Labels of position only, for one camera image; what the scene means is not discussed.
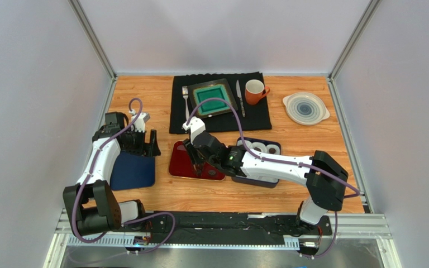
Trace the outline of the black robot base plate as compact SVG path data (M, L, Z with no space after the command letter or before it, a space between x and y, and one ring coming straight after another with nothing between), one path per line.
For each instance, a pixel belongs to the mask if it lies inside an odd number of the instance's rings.
M120 230L150 235L153 243L274 246L284 244L284 236L302 236L296 219L295 214L173 212Z

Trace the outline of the metal serving tongs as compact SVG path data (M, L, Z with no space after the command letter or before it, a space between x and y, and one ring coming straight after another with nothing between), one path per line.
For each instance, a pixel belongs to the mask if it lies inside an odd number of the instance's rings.
M193 169L196 176L200 177L202 175L204 161L199 157L198 151L194 148L194 146L190 142L185 143L184 147L193 165Z

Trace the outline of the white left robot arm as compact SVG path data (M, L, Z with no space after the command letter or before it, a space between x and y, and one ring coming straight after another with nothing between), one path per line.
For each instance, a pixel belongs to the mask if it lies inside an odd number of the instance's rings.
M146 140L150 115L134 111L131 115L106 113L105 124L92 137L87 167L76 184L63 191L70 226L78 238L116 231L145 215L140 200L118 202L113 193L155 183L155 158L161 154L156 130Z

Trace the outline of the dark blue box lid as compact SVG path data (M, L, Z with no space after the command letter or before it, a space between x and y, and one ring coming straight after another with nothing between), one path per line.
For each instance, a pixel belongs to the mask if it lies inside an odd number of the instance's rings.
M109 185L114 191L151 187L155 184L155 172L155 157L121 152L115 161Z

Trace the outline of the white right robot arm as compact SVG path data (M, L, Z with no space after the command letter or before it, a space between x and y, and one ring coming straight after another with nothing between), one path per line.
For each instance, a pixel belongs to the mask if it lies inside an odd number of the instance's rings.
M207 132L185 139L183 145L194 165L208 164L231 177L272 178L306 187L309 197L298 209L301 223L316 225L326 212L343 208L349 175L324 151L312 156L273 155L244 144L226 146Z

